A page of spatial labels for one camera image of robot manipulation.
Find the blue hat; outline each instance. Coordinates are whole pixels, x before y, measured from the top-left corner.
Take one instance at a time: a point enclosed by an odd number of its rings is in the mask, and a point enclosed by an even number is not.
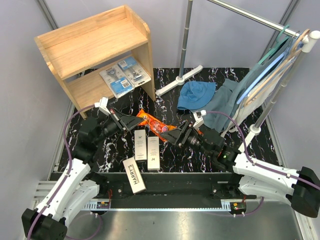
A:
[[[179,110],[200,109],[210,102],[215,91],[215,82],[188,81],[180,91],[177,108]]]

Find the teal hanger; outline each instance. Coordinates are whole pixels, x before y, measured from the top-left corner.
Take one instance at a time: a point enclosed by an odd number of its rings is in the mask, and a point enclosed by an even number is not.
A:
[[[271,49],[267,52],[267,54],[263,56],[263,58],[261,58],[261,60],[258,62],[258,64],[260,64],[260,65],[263,64],[267,58],[269,58],[270,56],[272,56],[273,54],[275,54],[275,53],[281,48],[281,46],[289,39],[289,37],[286,36],[286,37],[284,37],[284,38],[280,41],[280,38],[281,38],[282,34],[283,34],[283,33],[285,32],[285,30],[286,30],[287,28],[289,28],[289,27],[290,27],[290,25],[287,24],[287,25],[281,30],[281,32],[279,32],[278,36],[277,36],[276,39],[275,39],[276,45],[275,45],[273,48],[271,48]]]

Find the wooden bookshelf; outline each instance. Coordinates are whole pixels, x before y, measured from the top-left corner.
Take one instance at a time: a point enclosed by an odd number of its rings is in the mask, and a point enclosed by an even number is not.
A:
[[[127,5],[47,32],[34,40],[52,74],[78,110],[103,96],[114,97],[99,72],[116,62],[69,83],[65,80],[129,51],[150,75],[151,81],[142,87],[153,101],[156,99],[150,30]]]

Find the black marble table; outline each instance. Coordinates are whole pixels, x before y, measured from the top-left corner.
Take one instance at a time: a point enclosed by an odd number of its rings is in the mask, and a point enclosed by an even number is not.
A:
[[[223,84],[225,78],[233,81],[241,81],[248,73],[248,68],[204,68],[199,74],[191,78],[191,81],[216,82],[217,89]],[[155,68],[154,82],[155,88],[159,89],[172,82],[179,74],[177,68]],[[170,92],[161,97],[156,97],[156,101],[152,101],[145,91],[138,87],[133,92],[121,97],[120,99],[112,98],[108,105],[116,108],[124,114],[136,116],[139,110],[144,109],[167,125],[178,126],[184,120],[194,121],[192,114],[188,110],[177,110],[178,98],[182,86],[177,86]],[[240,127],[246,134],[248,127],[253,124],[262,112],[261,108],[254,111]],[[104,118],[104,114],[96,108],[87,111],[88,116]],[[77,143],[78,130],[82,118],[78,115],[70,124],[67,134],[67,140],[72,150]],[[154,136],[154,133],[147,127],[138,126],[136,129],[146,129],[147,136]],[[227,133],[225,142],[231,147],[239,147],[241,144],[240,134],[238,132]],[[95,159],[96,164],[92,171],[107,172],[124,172],[122,161],[134,156],[134,131],[125,135],[114,135],[104,141],[103,147],[98,150]],[[266,123],[261,127],[261,133],[256,136],[248,147],[249,154],[255,158],[266,161],[271,164],[279,165],[272,143],[270,133]],[[65,169],[68,162],[67,151],[64,148],[58,171]],[[138,163],[141,172],[147,172],[147,161]],[[217,172],[218,170],[211,165],[208,158],[201,152],[194,151],[191,148],[180,149],[174,147],[168,142],[160,140],[160,171],[171,173],[189,173],[189,172]]]

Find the gray wall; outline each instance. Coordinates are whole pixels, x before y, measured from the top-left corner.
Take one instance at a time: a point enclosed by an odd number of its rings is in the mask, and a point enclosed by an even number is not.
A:
[[[5,0],[0,23],[0,239],[15,240],[49,174],[69,99],[33,40],[50,31],[36,2]]]
[[[320,30],[319,8],[319,0],[301,1],[290,20],[292,28]],[[319,66],[320,41],[301,63],[270,116],[287,165],[312,168],[320,177]],[[314,224],[320,236],[320,216]]]
[[[62,27],[128,4],[150,27],[156,68],[179,67],[188,0],[46,0]],[[289,0],[227,0],[279,22]],[[273,31],[207,0],[194,0],[186,67],[252,67]]]

